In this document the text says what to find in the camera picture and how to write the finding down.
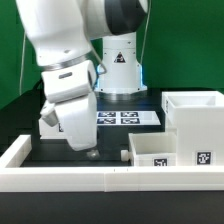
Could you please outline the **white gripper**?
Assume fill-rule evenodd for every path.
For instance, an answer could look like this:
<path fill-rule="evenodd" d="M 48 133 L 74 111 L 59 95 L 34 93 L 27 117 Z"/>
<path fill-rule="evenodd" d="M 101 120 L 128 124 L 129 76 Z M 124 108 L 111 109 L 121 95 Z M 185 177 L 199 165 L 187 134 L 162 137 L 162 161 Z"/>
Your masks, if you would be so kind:
<path fill-rule="evenodd" d="M 94 92 L 55 105 L 56 115 L 70 147 L 81 151 L 97 144 L 97 100 Z M 98 150 L 87 152 L 89 159 L 97 159 Z"/>

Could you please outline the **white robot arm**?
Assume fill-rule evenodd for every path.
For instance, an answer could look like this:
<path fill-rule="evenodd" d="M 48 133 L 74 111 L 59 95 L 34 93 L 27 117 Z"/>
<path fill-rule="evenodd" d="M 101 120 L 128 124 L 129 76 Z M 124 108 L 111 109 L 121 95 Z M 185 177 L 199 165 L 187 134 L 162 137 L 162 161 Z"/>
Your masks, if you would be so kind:
<path fill-rule="evenodd" d="M 42 119 L 62 127 L 75 151 L 97 145 L 96 70 L 91 41 L 136 31 L 148 0 L 15 0 L 42 68 Z"/>

